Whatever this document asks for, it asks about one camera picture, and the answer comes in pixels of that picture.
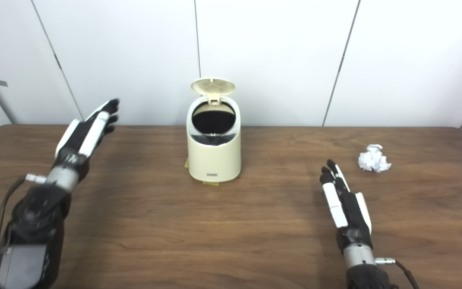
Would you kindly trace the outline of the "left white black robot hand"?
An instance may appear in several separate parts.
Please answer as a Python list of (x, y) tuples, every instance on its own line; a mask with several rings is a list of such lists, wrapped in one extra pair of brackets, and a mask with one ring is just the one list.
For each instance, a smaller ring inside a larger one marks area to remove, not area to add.
[(55, 152), (53, 168), (72, 168), (79, 175), (89, 168), (89, 161), (103, 138), (114, 131), (118, 121), (118, 98), (106, 101), (85, 120), (73, 120), (62, 136)]

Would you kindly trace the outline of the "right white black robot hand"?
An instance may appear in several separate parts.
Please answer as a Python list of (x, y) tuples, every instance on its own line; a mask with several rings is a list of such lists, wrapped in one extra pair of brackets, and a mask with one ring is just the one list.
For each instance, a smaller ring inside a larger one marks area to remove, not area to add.
[(339, 165), (332, 159), (321, 168), (320, 183), (332, 220), (337, 228), (336, 242), (340, 251), (352, 244), (374, 248), (371, 219), (361, 192), (353, 193)]

